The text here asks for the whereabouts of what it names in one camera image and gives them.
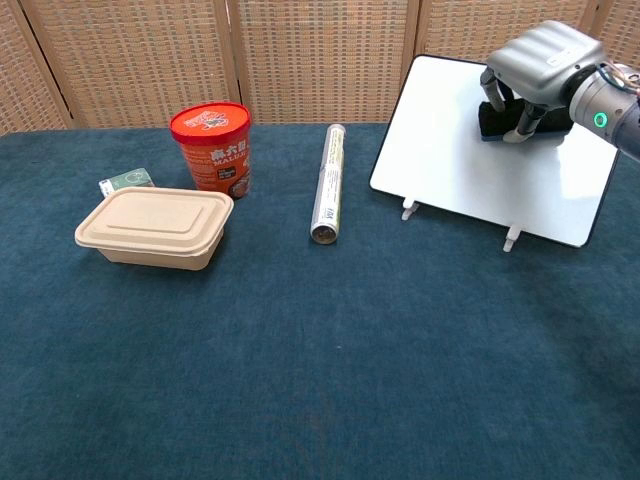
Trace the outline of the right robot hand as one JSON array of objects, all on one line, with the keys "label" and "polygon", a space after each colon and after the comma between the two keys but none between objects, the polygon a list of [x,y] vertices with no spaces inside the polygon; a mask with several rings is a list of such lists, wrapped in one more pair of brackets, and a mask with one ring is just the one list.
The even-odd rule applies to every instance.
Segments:
[{"label": "right robot hand", "polygon": [[550,111],[571,103],[571,84],[581,72],[591,75],[607,59],[603,44],[562,22],[547,20],[492,52],[480,76],[489,103],[496,112],[506,108],[499,85],[524,100],[517,126],[503,135],[508,143],[521,143],[534,135]]}]

